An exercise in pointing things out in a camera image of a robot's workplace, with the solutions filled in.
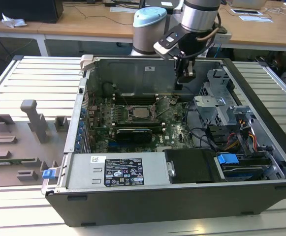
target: yellow wire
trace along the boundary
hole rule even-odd
[[[254,136],[252,135],[252,134],[249,134],[249,136],[252,138],[252,140],[253,140],[253,148],[255,147],[255,138],[254,138]]]
[[[233,144],[231,144],[230,146],[226,147],[225,150],[231,149],[234,146],[236,146],[239,143],[239,140],[235,141]]]

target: red wire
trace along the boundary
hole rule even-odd
[[[229,139],[230,139],[230,137],[231,137],[232,135],[234,135],[234,134],[236,134],[236,133],[231,133],[231,134],[228,136],[228,138],[227,138],[227,140],[228,140],[227,144],[229,144]]]

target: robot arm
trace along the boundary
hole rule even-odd
[[[154,44],[155,51],[161,57],[175,59],[175,89],[182,89],[181,83],[188,83],[196,77],[193,70],[195,58],[212,45],[221,27],[218,13],[220,4],[221,0],[185,0],[181,23]],[[180,49],[177,55],[171,53],[176,46]]]

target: slotted metal surface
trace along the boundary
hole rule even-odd
[[[268,68],[256,62],[234,62],[251,88],[286,133],[286,86]],[[247,105],[239,90],[234,90],[243,105]]]
[[[20,105],[25,99],[35,99],[37,112],[46,120],[70,119],[82,78],[79,62],[80,58],[43,57],[13,61],[0,78],[0,114],[10,114],[14,121],[28,120]]]
[[[35,69],[31,74],[17,74],[15,68],[22,63],[31,64],[78,64],[79,58],[41,58],[25,57],[20,63],[12,64],[6,71],[6,77],[2,77],[0,88],[4,86],[22,87],[20,92],[0,92],[0,111],[15,110],[15,120],[28,120],[27,117],[19,115],[20,102],[23,99],[36,99],[38,109],[45,111],[47,119],[53,119],[58,110],[70,110],[75,100],[73,93],[56,92],[28,92],[26,87],[58,87],[55,81],[61,81],[62,87],[77,87],[76,81],[81,76],[79,70],[74,70],[75,74],[39,74]],[[256,63],[236,63],[241,64],[241,68],[259,69]],[[268,80],[267,73],[255,73],[251,77],[250,73],[245,73],[247,80],[256,80],[256,83],[263,83]],[[260,99],[269,109],[286,109],[286,95],[259,95]],[[286,117],[280,116],[277,122],[286,131]],[[18,191],[13,187],[0,189],[0,236],[19,236],[19,235],[70,235],[70,236],[286,236],[286,199],[272,206],[261,215],[241,216],[241,217],[223,217],[212,219],[196,219],[186,221],[156,222],[146,224],[129,224],[114,226],[93,226],[82,228],[70,228],[65,225],[61,217],[49,205],[47,200],[40,192],[39,186],[23,186]]]

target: warning label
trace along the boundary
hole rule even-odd
[[[106,159],[104,185],[107,187],[144,185],[142,159]]]

